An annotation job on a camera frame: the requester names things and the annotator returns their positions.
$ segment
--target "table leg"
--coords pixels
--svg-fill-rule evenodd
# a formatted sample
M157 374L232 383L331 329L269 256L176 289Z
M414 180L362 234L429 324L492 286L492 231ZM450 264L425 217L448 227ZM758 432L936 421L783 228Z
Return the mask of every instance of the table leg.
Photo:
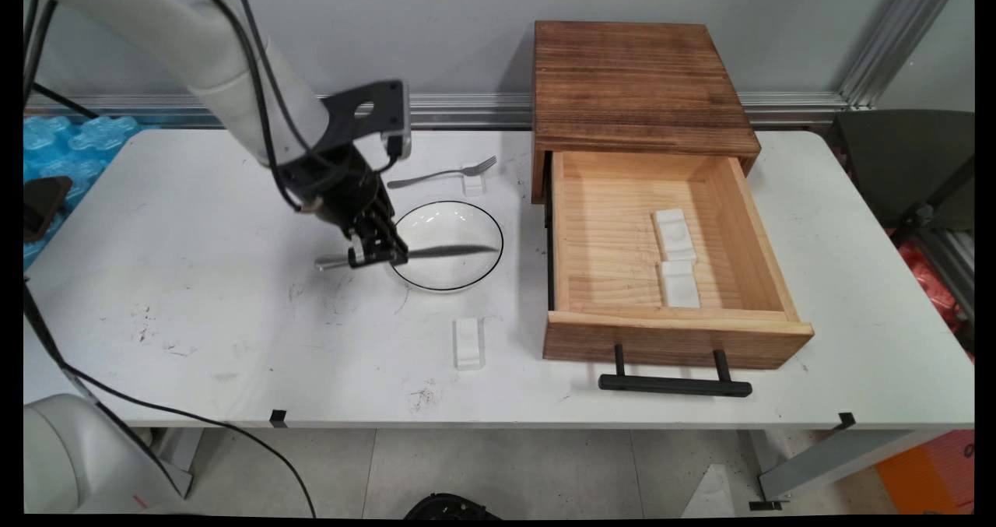
M943 430L846 429L795 456L787 455L783 444L778 448L779 432L752 432L752 441L764 471L758 481L765 499L790 502L943 434Z
M160 457L163 467L174 480L174 484L177 484L184 498L188 495L190 484L193 482L190 466L203 432L202 427L171 427L156 446L156 456Z

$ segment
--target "wooden cabinet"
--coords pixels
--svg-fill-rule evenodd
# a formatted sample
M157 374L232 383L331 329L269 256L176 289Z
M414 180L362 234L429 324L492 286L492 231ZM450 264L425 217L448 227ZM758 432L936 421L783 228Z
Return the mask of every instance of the wooden cabinet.
M785 363L812 327L744 179L760 148L705 27L537 23L536 49L533 191L552 204L554 255L543 356L612 361L622 345L634 364L712 365L712 350L732 367ZM665 307L654 212L669 208L686 215L701 308Z

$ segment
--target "knife blade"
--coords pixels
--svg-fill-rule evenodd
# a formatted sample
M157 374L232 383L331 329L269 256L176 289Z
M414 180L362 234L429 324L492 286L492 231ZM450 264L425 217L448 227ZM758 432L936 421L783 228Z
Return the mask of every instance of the knife blade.
M426 247L409 251L409 258L442 258L476 255L478 253L495 253L498 249L487 244L442 244L439 247ZM317 269L333 269L349 265L348 257L319 257L314 259Z

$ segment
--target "open drawer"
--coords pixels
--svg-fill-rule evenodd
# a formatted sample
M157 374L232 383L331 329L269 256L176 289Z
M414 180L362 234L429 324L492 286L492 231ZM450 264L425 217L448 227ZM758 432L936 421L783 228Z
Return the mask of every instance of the open drawer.
M555 151L553 360L773 370L812 337L800 322L736 158ZM654 212L682 208L701 308L665 307Z

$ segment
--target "black metal handle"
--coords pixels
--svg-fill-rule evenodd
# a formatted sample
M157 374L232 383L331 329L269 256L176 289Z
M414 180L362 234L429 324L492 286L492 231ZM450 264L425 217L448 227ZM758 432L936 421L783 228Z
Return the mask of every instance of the black metal handle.
M747 396L753 392L748 382L732 381L730 367L726 364L726 353L723 350L712 350L716 360L718 381L710 379L684 378L642 378L638 375L626 375L623 368L623 345L615 345L615 375L602 374L598 378L598 388L604 390L638 390L638 392L666 392L672 395L707 395L707 396Z

